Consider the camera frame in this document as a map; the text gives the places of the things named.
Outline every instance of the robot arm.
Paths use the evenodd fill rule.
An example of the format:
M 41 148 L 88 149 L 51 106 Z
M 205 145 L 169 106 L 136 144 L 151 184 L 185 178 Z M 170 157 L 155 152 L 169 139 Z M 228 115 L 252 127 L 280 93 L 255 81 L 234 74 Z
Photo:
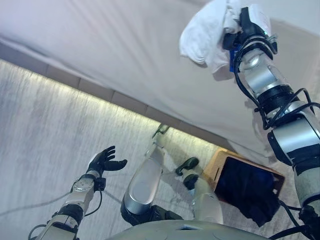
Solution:
M 88 169 L 72 186 L 69 197 L 56 212 L 36 240 L 75 240 L 81 220 L 86 216 L 94 193 L 105 189 L 104 171 L 117 171 L 125 167 L 127 160 L 115 158 L 115 146 L 98 153 L 90 161 Z
M 292 166 L 302 207 L 299 217 L 310 227 L 313 236 L 320 238 L 317 229 L 320 224 L 320 123 L 313 109 L 320 104 L 311 102 L 304 88 L 293 92 L 285 82 L 272 62 L 273 54 L 277 53 L 276 36 L 268 36 L 264 24 L 257 23 L 251 9 L 242 8 L 239 23 L 242 31 L 225 35 L 223 46 L 228 50 L 238 49 L 233 62 L 236 82 L 256 104 L 255 112 L 261 115 L 263 129 L 272 129 L 267 138 L 277 159 Z M 238 72 L 243 73 L 247 87 Z M 307 102 L 298 98 L 302 91 Z

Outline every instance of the white wall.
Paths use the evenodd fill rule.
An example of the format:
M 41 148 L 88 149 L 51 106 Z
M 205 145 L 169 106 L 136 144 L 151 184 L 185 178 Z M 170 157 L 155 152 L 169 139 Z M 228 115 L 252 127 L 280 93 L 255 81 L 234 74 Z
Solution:
M 242 0 L 242 6 L 259 3 L 268 16 L 320 36 L 320 0 Z

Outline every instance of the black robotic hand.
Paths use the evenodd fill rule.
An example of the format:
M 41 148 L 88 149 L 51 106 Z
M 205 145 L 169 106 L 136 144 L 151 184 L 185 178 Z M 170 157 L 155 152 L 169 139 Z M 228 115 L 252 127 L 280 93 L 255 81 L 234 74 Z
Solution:
M 98 153 L 90 162 L 86 172 L 97 171 L 101 177 L 104 171 L 118 171 L 123 169 L 128 161 L 126 159 L 122 161 L 111 161 L 116 157 L 115 153 L 116 146 L 110 146 Z

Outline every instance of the wooden box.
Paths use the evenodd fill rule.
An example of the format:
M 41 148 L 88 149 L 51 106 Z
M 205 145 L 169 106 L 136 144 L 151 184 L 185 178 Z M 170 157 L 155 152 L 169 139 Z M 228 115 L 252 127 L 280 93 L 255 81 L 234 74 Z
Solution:
M 274 176 L 274 194 L 278 197 L 280 194 L 280 191 L 283 187 L 283 184 L 285 182 L 285 176 L 282 175 L 281 173 L 266 167 L 266 166 L 262 166 L 259 165 L 257 163 L 254 163 L 252 161 L 249 161 L 247 159 L 245 159 L 244 157 L 238 155 L 237 153 L 234 153 L 232 151 L 229 151 L 227 149 L 224 148 L 220 148 L 218 149 L 214 156 L 212 157 L 211 161 L 208 163 L 208 165 L 205 167 L 202 176 L 207 180 L 207 182 L 209 183 L 209 185 L 211 186 L 211 188 L 213 189 L 213 191 L 216 190 L 216 187 L 218 185 L 219 182 L 219 178 L 221 176 L 222 170 L 224 168 L 224 165 L 226 163 L 226 159 L 227 157 L 232 157 L 236 160 L 239 160 L 243 163 L 249 164 L 251 166 L 269 171 L 271 173 L 273 173 Z

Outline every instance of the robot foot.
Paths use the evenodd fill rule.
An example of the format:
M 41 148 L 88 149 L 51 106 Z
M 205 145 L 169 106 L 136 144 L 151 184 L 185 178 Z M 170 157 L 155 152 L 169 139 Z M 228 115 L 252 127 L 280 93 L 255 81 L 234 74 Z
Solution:
M 199 176 L 197 174 L 190 174 L 183 180 L 183 185 L 188 189 L 195 189 L 195 183 L 198 180 Z
M 175 173 L 178 175 L 178 176 L 182 176 L 183 175 L 183 169 L 186 169 L 186 170 L 190 170 L 190 169 L 193 169 L 195 168 L 199 163 L 199 159 L 196 158 L 196 157 L 190 157 L 187 161 L 185 161 L 182 165 L 180 165 L 176 170 L 175 170 Z
M 154 138 L 159 133 L 164 135 L 168 131 L 169 128 L 170 127 L 168 125 L 165 125 L 165 124 L 161 123 L 158 126 L 157 130 L 155 131 L 155 133 L 153 134 L 152 138 Z

